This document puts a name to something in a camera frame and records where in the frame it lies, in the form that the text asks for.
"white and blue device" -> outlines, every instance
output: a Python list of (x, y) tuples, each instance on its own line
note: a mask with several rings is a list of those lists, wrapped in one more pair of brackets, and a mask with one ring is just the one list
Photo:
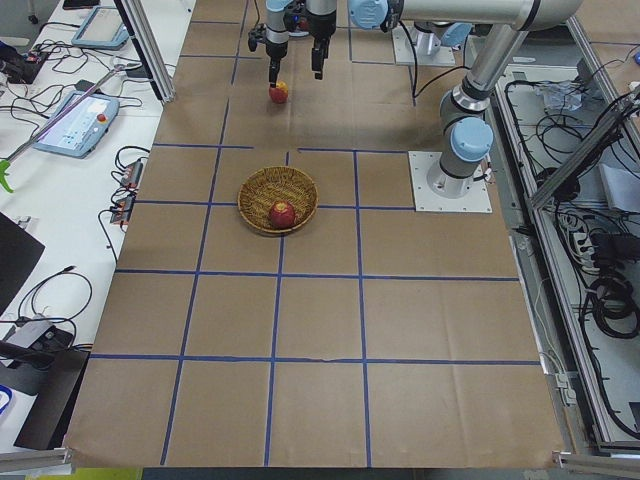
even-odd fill
[[(79, 90), (71, 92), (51, 118), (55, 118), (70, 102), (76, 101), (83, 93)], [(119, 109), (120, 102), (117, 98), (94, 93), (82, 100), (34, 143), (33, 148), (68, 157), (84, 158), (107, 132), (111, 122), (118, 115)]]
[(102, 50), (118, 50), (129, 39), (129, 33), (116, 7), (93, 7), (71, 45)]

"wicker basket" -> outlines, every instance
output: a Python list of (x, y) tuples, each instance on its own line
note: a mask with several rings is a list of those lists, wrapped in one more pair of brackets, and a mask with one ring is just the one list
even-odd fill
[[(279, 200), (293, 205), (296, 220), (291, 228), (276, 229), (269, 210)], [(251, 175), (238, 192), (240, 215), (263, 234), (291, 233), (302, 228), (318, 207), (318, 192), (311, 177), (292, 167), (267, 167)]]

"red apple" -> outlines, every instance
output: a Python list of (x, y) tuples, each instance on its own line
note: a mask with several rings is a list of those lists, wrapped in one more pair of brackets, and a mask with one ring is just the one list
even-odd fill
[(296, 222), (296, 211), (289, 202), (277, 201), (269, 210), (269, 221), (275, 228), (291, 228)]
[(289, 87), (286, 83), (279, 81), (275, 87), (269, 87), (269, 97), (273, 103), (285, 103), (289, 98)]

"red fruit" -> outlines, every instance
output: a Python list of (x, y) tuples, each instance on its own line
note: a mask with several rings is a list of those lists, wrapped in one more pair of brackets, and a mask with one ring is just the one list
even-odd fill
[(285, 103), (289, 97), (289, 87), (280, 81), (275, 87), (269, 87), (269, 97), (273, 103)]
[(277, 201), (269, 210), (269, 221), (275, 228), (291, 228), (296, 222), (296, 211), (289, 202)]

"white robot link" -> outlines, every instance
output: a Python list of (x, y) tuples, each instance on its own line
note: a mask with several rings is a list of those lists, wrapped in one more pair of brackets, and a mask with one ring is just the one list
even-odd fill
[[(264, 43), (271, 58), (269, 82), (275, 85), (280, 61), (287, 54), (289, 35), (285, 14), (291, 1), (267, 0), (266, 3)], [(305, 4), (309, 33), (314, 38), (311, 68), (315, 77), (322, 79), (329, 42), (336, 30), (337, 0), (306, 0)], [(349, 0), (352, 23), (366, 30), (379, 28), (387, 32), (401, 19), (435, 26), (456, 25), (456, 29), (460, 23), (493, 25), (471, 69), (442, 99), (444, 151), (427, 174), (428, 184), (435, 193), (460, 198), (468, 191), (476, 167), (493, 144), (493, 132), (482, 120), (482, 113), (527, 33), (564, 22), (581, 4), (582, 0)], [(446, 35), (446, 31), (437, 33), (441, 37)]]

